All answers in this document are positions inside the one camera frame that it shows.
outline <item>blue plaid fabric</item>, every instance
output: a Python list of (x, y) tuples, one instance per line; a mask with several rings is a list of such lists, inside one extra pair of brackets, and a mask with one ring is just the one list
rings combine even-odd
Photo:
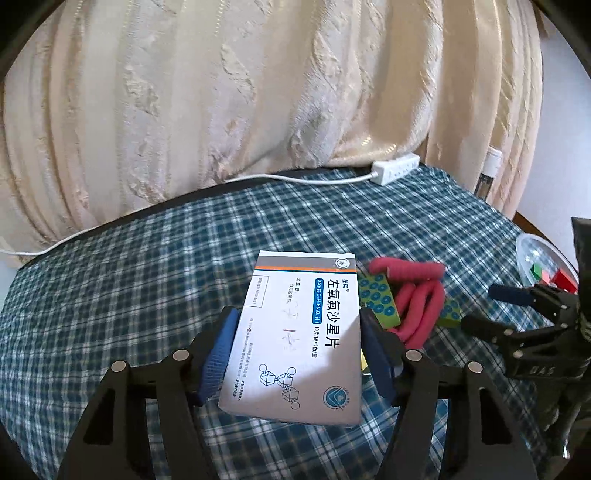
[[(342, 179), (351, 170), (316, 174)], [(259, 250), (353, 252), (447, 265), (448, 295), (519, 329), (543, 325), (524, 309), (487, 299), (494, 282), (518, 284), (510, 221), (447, 174), (420, 168), (386, 187), (266, 183), (196, 200), (70, 242), (19, 270), (0, 317), (0, 420), (42, 478), (54, 478), (70, 436), (109, 365), (159, 361), (225, 305), (243, 302)], [(477, 359), (490, 373), (536, 462), (545, 446), (535, 389), (502, 374), (495, 349), (460, 330), (436, 328), (427, 354), (438, 364)], [(428, 478), (440, 466), (446, 429), (440, 401)], [(198, 412), (222, 479), (371, 479), (397, 409), (363, 385), (363, 423), (306, 426), (234, 417), (216, 399)], [(155, 402), (148, 405), (159, 478), (168, 474)]]

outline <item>circular logo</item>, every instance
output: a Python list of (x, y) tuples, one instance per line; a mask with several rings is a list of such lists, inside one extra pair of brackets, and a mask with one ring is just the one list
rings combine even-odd
[(337, 268), (349, 268), (351, 262), (348, 258), (338, 258), (335, 262), (335, 265), (337, 266)]
[(347, 389), (335, 385), (324, 392), (324, 405), (332, 410), (343, 410), (349, 403), (349, 392)]

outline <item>white wall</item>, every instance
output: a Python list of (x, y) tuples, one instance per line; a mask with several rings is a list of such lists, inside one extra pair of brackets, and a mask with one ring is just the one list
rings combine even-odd
[(530, 177), (518, 211), (576, 264), (570, 218), (591, 218), (591, 79), (556, 28), (542, 39), (544, 93)]
[(4, 256), (0, 254), (0, 311), (4, 305), (4, 299), (8, 293), (8, 287), (10, 287), (12, 279), (16, 273), (16, 269), (7, 266), (4, 261)]

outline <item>clear plastic container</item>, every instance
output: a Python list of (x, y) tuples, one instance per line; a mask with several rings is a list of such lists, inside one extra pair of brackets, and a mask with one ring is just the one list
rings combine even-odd
[(534, 263), (546, 270), (550, 274), (550, 278), (561, 268), (577, 284), (579, 283), (579, 275), (576, 270), (564, 255), (556, 250), (554, 245), (543, 238), (530, 233), (522, 233), (515, 241), (515, 249), (517, 250), (517, 270), (519, 270), (521, 283), (524, 287), (531, 287), (535, 284), (535, 277), (531, 272)]

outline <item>white bottle cap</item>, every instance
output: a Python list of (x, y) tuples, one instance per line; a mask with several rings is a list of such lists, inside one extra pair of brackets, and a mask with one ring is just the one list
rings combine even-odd
[(489, 146), (486, 152), (482, 174), (494, 179), (503, 163), (503, 153), (494, 147)]

